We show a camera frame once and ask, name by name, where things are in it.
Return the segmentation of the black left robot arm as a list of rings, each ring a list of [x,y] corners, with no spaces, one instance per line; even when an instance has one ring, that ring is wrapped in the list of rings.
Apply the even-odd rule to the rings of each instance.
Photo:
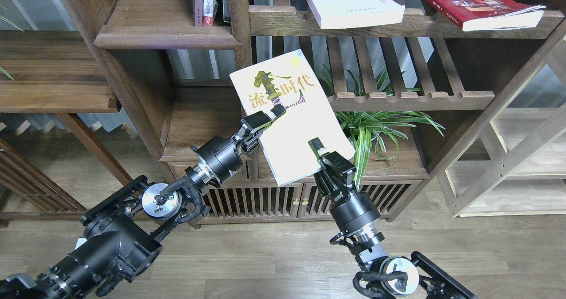
[[[103,297],[122,280],[132,282],[162,251],[161,241],[179,224],[210,212],[202,196],[242,168],[240,155],[259,143],[266,128],[285,113],[283,105],[241,119],[230,138],[216,136],[192,149],[198,164],[172,184],[149,184],[145,176],[83,214],[86,241],[48,271],[1,281],[3,299],[83,299]]]

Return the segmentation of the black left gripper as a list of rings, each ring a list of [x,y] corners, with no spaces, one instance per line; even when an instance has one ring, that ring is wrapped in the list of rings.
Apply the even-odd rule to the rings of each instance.
[[[230,138],[215,136],[200,148],[192,146],[200,162],[190,167],[190,179],[199,188],[206,185],[218,188],[242,168],[242,151],[248,153],[253,150],[265,128],[271,125],[271,119],[278,119],[285,112],[285,106],[275,105],[271,116],[254,113],[242,118],[239,122],[241,127]]]

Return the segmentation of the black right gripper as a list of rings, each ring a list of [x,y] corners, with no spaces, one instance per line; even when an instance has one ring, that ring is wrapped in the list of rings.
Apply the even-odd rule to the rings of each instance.
[[[381,242],[383,234],[375,228],[380,212],[370,196],[356,188],[352,180],[354,165],[338,152],[328,152],[320,138],[311,139],[309,146],[321,166],[315,174],[317,188],[332,201],[330,212],[340,230],[331,242],[345,242],[347,238],[354,242]]]

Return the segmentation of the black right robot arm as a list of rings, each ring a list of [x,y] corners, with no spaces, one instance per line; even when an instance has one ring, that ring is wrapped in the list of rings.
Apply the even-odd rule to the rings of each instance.
[[[339,232],[332,245],[346,246],[360,271],[352,279],[358,293],[370,299],[400,299],[422,287],[429,299],[474,299],[475,295],[422,253],[411,258],[391,257],[381,245],[376,228],[380,214],[365,192],[359,192],[352,175],[355,166],[338,152],[331,152],[319,138],[309,141],[321,170],[315,180],[331,201],[330,213]]]

